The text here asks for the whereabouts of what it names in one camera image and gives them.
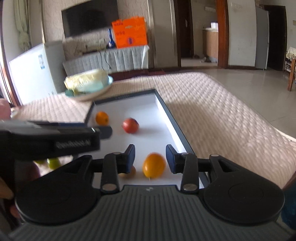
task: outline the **small orange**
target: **small orange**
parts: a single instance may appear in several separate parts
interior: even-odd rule
[[[99,126],[107,126],[109,125],[109,116],[105,112],[100,111],[96,114],[96,122]]]
[[[144,163],[143,172],[147,178],[158,178],[165,170],[166,161],[164,157],[158,153],[150,153]]]
[[[118,176],[124,179],[132,179],[136,175],[136,168],[132,166],[130,173],[125,174],[125,173],[119,173]]]

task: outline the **black tv screen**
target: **black tv screen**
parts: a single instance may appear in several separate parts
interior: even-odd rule
[[[62,10],[65,37],[111,26],[118,19],[117,0],[91,0]]]

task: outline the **yellow fruit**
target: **yellow fruit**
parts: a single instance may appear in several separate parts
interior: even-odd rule
[[[107,126],[109,125],[109,116],[105,112],[100,111],[96,115],[96,122],[99,126]]]
[[[132,179],[136,175],[136,168],[132,166],[130,173],[119,173],[118,176],[124,179]]]
[[[143,172],[147,178],[158,178],[165,170],[166,161],[164,157],[158,153],[150,153],[144,163]]]
[[[61,163],[58,158],[49,158],[47,159],[48,167],[52,170],[55,170],[61,166]]]
[[[44,162],[46,162],[46,160],[39,160],[39,161],[34,161],[35,163],[42,165]]]

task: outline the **white bedspread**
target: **white bedspread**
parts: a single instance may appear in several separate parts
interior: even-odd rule
[[[157,89],[198,157],[218,153],[281,188],[295,172],[290,141],[206,74],[132,78],[114,83],[100,98],[151,88]],[[90,105],[60,94],[23,106],[15,118],[83,122]]]

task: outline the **chair leg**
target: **chair leg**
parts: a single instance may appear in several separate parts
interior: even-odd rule
[[[293,81],[295,79],[295,64],[296,64],[296,59],[293,59],[291,64],[291,73],[289,77],[288,91],[292,90]]]

